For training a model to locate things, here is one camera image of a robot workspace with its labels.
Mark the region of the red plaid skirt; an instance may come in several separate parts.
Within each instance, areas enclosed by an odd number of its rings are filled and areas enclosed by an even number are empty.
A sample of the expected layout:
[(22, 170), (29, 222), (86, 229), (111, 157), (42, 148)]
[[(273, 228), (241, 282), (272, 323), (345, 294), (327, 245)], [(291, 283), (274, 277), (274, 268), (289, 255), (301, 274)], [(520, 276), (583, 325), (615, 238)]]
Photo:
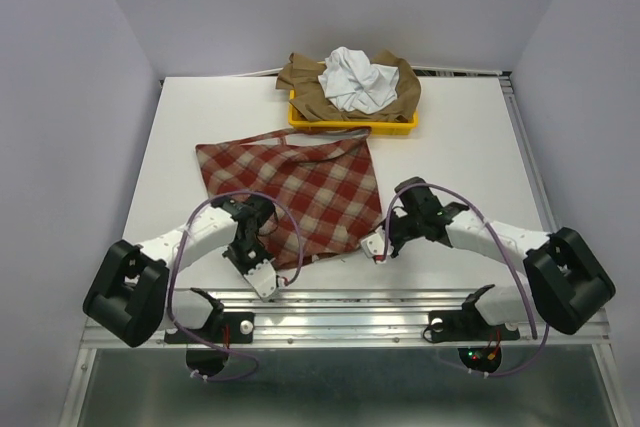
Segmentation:
[(279, 201), (263, 236), (276, 269), (351, 253), (382, 219), (367, 128), (282, 129), (195, 147), (209, 195), (238, 190)]

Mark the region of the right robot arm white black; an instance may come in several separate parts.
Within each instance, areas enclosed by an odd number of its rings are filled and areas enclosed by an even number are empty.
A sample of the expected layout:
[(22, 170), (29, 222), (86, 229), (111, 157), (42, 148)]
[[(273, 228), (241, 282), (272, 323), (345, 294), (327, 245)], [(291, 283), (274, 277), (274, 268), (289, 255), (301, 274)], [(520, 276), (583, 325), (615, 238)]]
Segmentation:
[(615, 296), (613, 281), (577, 231), (533, 231), (491, 221), (458, 193), (442, 204), (439, 190), (419, 177), (396, 186), (376, 257), (396, 257), (406, 243), (424, 239), (504, 264), (512, 285), (485, 286), (473, 294), (471, 306), (460, 313), (466, 334), (482, 337), (495, 325), (542, 320), (573, 335)]

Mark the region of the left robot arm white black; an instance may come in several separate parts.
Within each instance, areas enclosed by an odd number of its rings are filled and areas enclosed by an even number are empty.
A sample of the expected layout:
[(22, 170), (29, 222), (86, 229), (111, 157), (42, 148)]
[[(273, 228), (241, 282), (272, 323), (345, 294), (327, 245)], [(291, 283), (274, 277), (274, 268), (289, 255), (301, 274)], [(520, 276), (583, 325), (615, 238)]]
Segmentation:
[(170, 293), (171, 269), (184, 269), (220, 250), (260, 299), (270, 299), (278, 280), (260, 230), (274, 213), (274, 204), (264, 197), (236, 201), (224, 196), (208, 202), (190, 225), (139, 244), (115, 242), (86, 294), (83, 312), (129, 347), (144, 344), (158, 331), (171, 343), (188, 342), (178, 325), (202, 341), (251, 343), (253, 313), (226, 312), (202, 288)]

